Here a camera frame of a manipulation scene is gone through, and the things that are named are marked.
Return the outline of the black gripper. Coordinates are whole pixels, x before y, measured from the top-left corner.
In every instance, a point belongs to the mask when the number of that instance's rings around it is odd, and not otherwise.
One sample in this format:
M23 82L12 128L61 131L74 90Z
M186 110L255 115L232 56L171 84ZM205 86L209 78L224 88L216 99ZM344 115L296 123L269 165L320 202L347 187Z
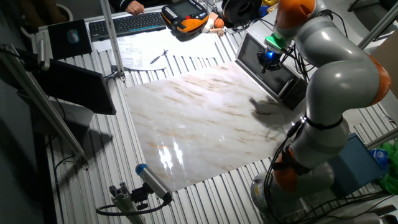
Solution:
M267 49L265 52L258 51L257 59L259 64L264 64L262 68L262 74L266 73L269 70L279 70L280 65L280 57L282 55L278 54L270 49Z

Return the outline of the person's hand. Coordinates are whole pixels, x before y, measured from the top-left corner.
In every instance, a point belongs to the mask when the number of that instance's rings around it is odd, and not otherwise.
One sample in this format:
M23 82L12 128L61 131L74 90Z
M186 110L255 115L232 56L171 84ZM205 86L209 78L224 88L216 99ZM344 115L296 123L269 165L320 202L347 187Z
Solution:
M130 13L132 15L137 15L137 14L142 14L144 13L144 5L142 5L140 2L138 1L131 1L125 11L127 13Z

